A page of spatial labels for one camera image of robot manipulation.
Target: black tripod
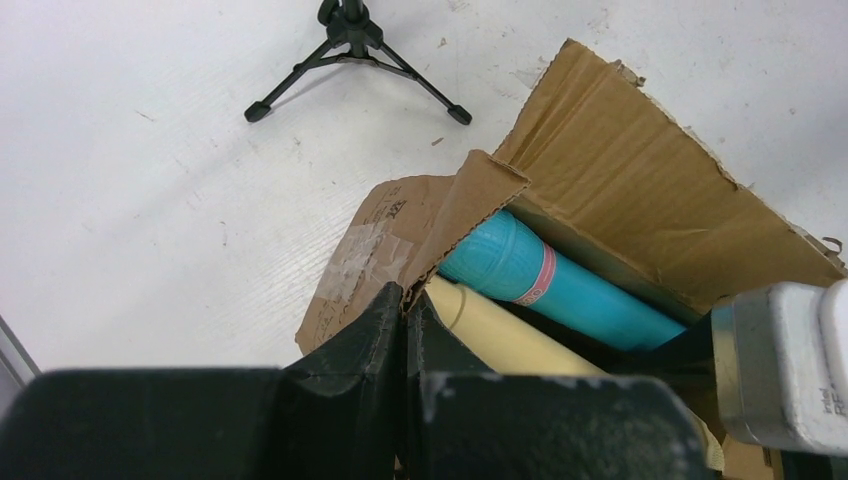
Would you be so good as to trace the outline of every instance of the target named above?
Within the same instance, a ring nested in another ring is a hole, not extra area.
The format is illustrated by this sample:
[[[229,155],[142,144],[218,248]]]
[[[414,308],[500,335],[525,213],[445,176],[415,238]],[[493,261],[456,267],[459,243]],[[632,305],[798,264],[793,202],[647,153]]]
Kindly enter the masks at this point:
[[[258,122],[265,115],[268,115],[271,111],[271,104],[294,85],[307,70],[335,63],[362,63],[415,80],[448,108],[448,114],[454,120],[463,125],[471,123],[470,113],[461,105],[452,103],[448,97],[442,95],[442,92],[383,43],[383,30],[371,21],[368,9],[365,8],[362,0],[341,0],[341,4],[339,4],[339,0],[324,0],[318,10],[318,21],[327,27],[327,40],[306,57],[306,60],[295,65],[292,73],[277,85],[277,88],[272,90],[267,97],[262,101],[254,102],[250,108],[245,110],[244,118],[248,122]],[[350,50],[347,53],[324,57],[331,49],[344,44],[350,45]],[[397,64],[397,67],[381,62],[369,55],[369,47],[381,50]]]

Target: white floor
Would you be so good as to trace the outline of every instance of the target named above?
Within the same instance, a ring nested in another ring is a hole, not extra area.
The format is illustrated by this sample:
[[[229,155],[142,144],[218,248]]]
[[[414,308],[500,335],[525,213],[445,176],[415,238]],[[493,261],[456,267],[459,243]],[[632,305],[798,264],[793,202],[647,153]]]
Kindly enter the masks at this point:
[[[318,3],[0,0],[0,315],[42,369],[297,359],[368,190],[494,150],[567,37],[646,76],[790,220],[848,240],[848,3],[370,0],[473,124],[352,65],[247,124],[322,41]]]

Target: clear tape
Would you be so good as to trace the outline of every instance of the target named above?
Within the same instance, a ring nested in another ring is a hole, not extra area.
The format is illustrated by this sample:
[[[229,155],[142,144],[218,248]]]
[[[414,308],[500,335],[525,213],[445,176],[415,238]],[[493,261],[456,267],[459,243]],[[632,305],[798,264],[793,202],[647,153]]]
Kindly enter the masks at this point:
[[[330,259],[315,296],[349,303],[360,281],[380,286],[398,282],[409,260],[412,242],[386,232],[385,221],[350,227],[339,242],[341,259]]]

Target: brown cardboard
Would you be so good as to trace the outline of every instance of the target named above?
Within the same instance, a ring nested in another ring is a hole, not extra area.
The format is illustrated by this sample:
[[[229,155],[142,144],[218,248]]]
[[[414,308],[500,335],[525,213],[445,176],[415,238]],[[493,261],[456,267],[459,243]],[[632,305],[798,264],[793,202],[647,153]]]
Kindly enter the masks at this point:
[[[622,71],[567,41],[496,160],[472,151],[455,176],[375,187],[319,282],[301,350],[353,321],[386,281],[413,295],[513,199],[510,211],[554,248],[686,322],[759,286],[843,277],[838,259],[734,182]]]
[[[843,271],[738,185],[613,66],[566,42],[495,158],[532,182],[544,214],[600,252],[574,260],[663,304],[706,312],[784,280],[827,286]],[[557,237],[572,255],[569,240]],[[608,258],[613,265],[604,264]]]
[[[780,460],[778,452],[756,445],[746,445],[727,436],[721,446],[724,451],[725,480],[776,480],[774,459]]]

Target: pink label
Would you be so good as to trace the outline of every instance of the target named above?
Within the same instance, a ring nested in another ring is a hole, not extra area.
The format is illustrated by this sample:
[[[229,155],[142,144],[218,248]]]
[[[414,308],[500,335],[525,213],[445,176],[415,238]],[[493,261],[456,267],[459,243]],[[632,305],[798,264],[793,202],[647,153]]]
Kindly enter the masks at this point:
[[[554,279],[554,272],[556,272],[556,252],[547,243],[544,245],[545,258],[542,260],[542,269],[539,271],[539,276],[536,277],[536,282],[533,283],[530,290],[527,290],[524,295],[518,297],[513,303],[526,307],[536,303],[536,300],[548,292],[548,288]]]

